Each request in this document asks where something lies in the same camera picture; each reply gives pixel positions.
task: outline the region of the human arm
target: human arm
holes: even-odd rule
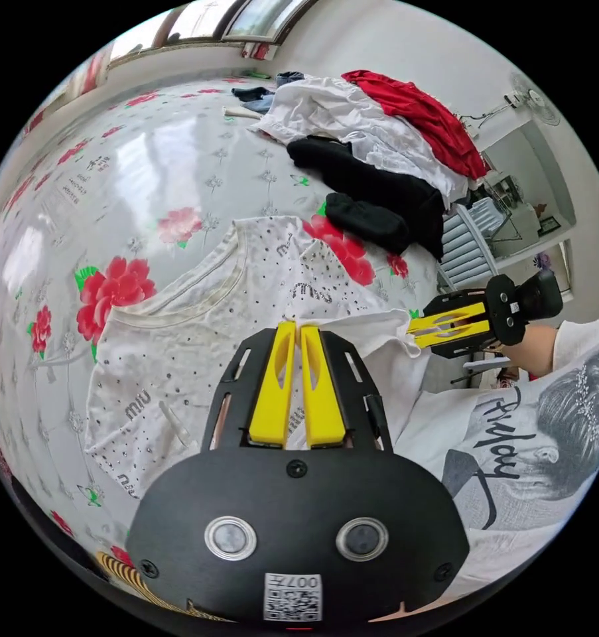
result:
[[[558,330],[547,325],[527,325],[525,337],[518,345],[503,345],[501,354],[533,376],[541,377],[553,371],[553,351]]]

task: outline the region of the green leaf print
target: green leaf print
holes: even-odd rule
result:
[[[76,285],[78,286],[78,291],[82,292],[82,289],[85,287],[85,281],[91,277],[92,275],[98,272],[97,267],[84,267],[78,272],[74,272],[74,278],[76,279]]]

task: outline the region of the pile of clothes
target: pile of clothes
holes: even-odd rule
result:
[[[287,71],[279,73],[275,78],[277,88],[289,84],[290,82],[298,82],[304,79],[304,74],[299,71]],[[244,104],[244,108],[250,111],[265,115],[271,108],[273,96],[275,93],[269,91],[263,86],[256,88],[234,88],[231,93]]]
[[[335,191],[326,201],[335,226],[396,254],[418,243],[442,259],[444,213],[488,171],[452,113],[411,82],[365,70],[287,82],[269,98],[251,129],[321,174]]]

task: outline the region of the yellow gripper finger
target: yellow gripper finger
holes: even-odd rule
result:
[[[346,426],[319,330],[313,326],[302,327],[300,342],[308,447],[340,445],[346,436]]]
[[[293,322],[280,323],[277,327],[248,430],[251,440],[256,444],[286,446],[296,330]]]
[[[429,317],[414,318],[409,325],[408,333],[414,335],[416,344],[421,347],[433,347],[467,336],[486,334],[491,330],[490,322],[479,320],[467,325],[452,327],[452,323],[469,320],[485,314],[482,303],[474,303],[445,314],[433,314]]]

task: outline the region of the sleeve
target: sleeve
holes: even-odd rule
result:
[[[559,370],[599,343],[599,319],[591,323],[564,321],[553,348],[553,369]]]

